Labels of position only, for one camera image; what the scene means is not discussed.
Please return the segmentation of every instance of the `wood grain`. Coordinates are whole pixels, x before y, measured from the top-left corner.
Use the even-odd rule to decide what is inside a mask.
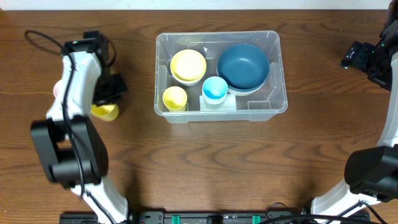
[[[338,64],[354,40],[376,43],[386,11],[7,11],[0,17],[0,223],[57,223],[89,211],[48,183],[30,139],[62,73],[59,57],[24,40],[35,29],[64,42],[99,29],[118,50],[129,93],[111,123],[93,118],[109,174],[138,210],[299,207],[343,178],[355,150],[374,147],[389,93]],[[275,30],[289,108],[265,123],[169,124],[154,112],[155,39],[162,32]],[[50,43],[38,40],[46,47]],[[374,208],[398,223],[398,202]]]

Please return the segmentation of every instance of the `yellow bowl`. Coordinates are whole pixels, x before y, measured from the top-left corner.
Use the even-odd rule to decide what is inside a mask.
[[[103,106],[91,106],[91,115],[103,121],[113,121],[119,115],[119,106],[117,104],[103,105]]]
[[[195,81],[205,75],[206,59],[196,50],[182,50],[172,58],[170,69],[177,78],[183,81]]]
[[[187,100],[187,93],[178,86],[171,86],[163,93],[163,103],[170,112],[185,111]]]

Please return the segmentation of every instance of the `blue bowl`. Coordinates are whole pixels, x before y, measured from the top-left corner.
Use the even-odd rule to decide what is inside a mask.
[[[203,83],[203,93],[210,99],[218,100],[228,92],[228,85],[220,77],[210,77]]]
[[[218,59],[217,74],[228,88],[248,92],[263,85],[269,74],[267,55],[251,44],[236,44],[224,50]]]

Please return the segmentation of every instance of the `gray storage box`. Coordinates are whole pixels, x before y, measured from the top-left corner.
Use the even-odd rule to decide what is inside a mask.
[[[217,76],[221,53],[234,44],[252,44],[263,50],[271,64],[266,83],[248,96],[236,97],[236,110],[201,111],[200,96],[203,82]],[[197,50],[206,58],[207,69],[200,83],[181,85],[170,73],[170,61],[179,51]],[[184,112],[171,113],[163,104],[163,92],[170,86],[182,87],[188,95]],[[170,123],[189,121],[267,121],[287,109],[287,97],[279,35],[274,31],[164,33],[156,39],[155,112]]]

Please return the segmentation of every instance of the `white wall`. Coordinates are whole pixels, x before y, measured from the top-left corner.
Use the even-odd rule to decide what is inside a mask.
[[[391,0],[0,0],[3,10],[387,9]]]

